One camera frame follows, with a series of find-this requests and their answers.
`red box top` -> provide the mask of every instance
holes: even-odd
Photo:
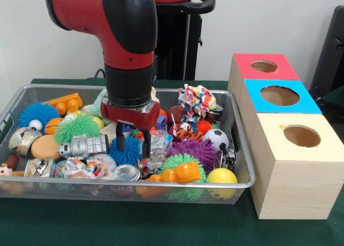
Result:
[[[234,54],[244,79],[300,80],[284,54]]]

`wooden block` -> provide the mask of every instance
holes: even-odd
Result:
[[[300,81],[246,79],[239,110],[246,139],[251,142],[256,113],[319,113],[321,111]]]
[[[258,113],[250,152],[260,219],[326,219],[343,186],[344,145],[321,114]]]
[[[244,79],[299,80],[283,54],[233,54],[228,91],[239,103]]]

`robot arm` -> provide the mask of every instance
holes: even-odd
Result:
[[[119,122],[117,138],[124,150],[123,124],[146,134],[159,116],[159,104],[151,101],[157,18],[154,0],[46,0],[57,26],[95,35],[104,54],[106,88],[102,101],[105,118]]]

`circular hole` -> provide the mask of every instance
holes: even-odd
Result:
[[[287,140],[300,147],[312,148],[320,144],[320,136],[314,130],[303,125],[291,125],[284,129]]]
[[[279,106],[294,105],[300,101],[295,91],[284,86],[267,86],[260,91],[260,95],[269,103]]]
[[[266,60],[257,60],[251,63],[253,69],[263,73],[273,73],[277,69],[277,65]]]

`cable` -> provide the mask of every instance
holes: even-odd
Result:
[[[96,71],[95,78],[98,77],[99,72],[102,72],[102,73],[103,73],[103,76],[104,76],[104,78],[105,78],[105,71],[104,71],[103,69],[98,69],[98,70]]]

